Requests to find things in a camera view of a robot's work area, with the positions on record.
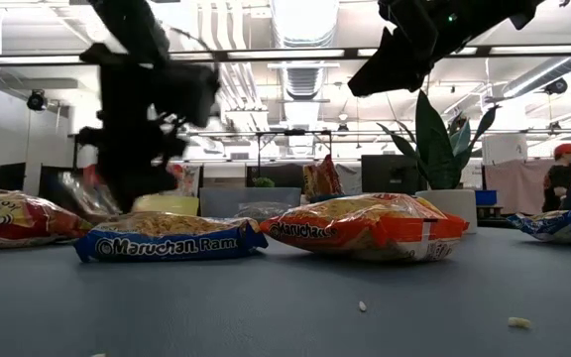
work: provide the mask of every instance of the small plant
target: small plant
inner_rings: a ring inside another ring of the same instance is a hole
[[[255,187],[274,187],[275,182],[269,178],[256,178]]]
[[[458,187],[462,178],[462,170],[471,159],[473,146],[495,122],[497,108],[498,106],[495,106],[484,114],[471,140],[471,127],[468,120],[459,130],[448,132],[444,121],[433,109],[428,97],[420,90],[415,106],[415,136],[404,124],[398,122],[398,125],[415,143],[417,150],[414,150],[413,146],[402,136],[395,134],[383,124],[378,123],[378,125],[385,133],[392,136],[394,144],[405,156],[417,161],[418,171],[432,189],[454,189]],[[459,118],[461,118],[461,113],[453,120],[453,123],[459,121]]]

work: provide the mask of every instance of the blue ramen package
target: blue ramen package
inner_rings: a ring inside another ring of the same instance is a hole
[[[101,223],[74,248],[83,262],[175,261],[246,257],[268,247],[249,218],[213,219],[163,212],[134,212]]]
[[[517,214],[508,220],[540,241],[571,243],[571,211],[551,211],[533,217]]]

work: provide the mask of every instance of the gray table surface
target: gray table surface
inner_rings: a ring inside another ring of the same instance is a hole
[[[510,316],[533,329],[508,328]],[[485,228],[445,261],[410,266],[330,260],[274,241],[262,256],[215,262],[0,252],[0,357],[96,353],[571,356],[571,247]]]

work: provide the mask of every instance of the white planter pot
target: white planter pot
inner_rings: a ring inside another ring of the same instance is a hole
[[[442,212],[456,215],[469,223],[467,234],[477,233],[477,205],[472,189],[434,189],[419,191],[416,196],[431,202]]]

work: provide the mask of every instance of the food crumb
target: food crumb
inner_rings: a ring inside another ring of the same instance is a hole
[[[530,329],[532,327],[532,322],[530,320],[521,317],[509,317],[508,326],[516,328]]]

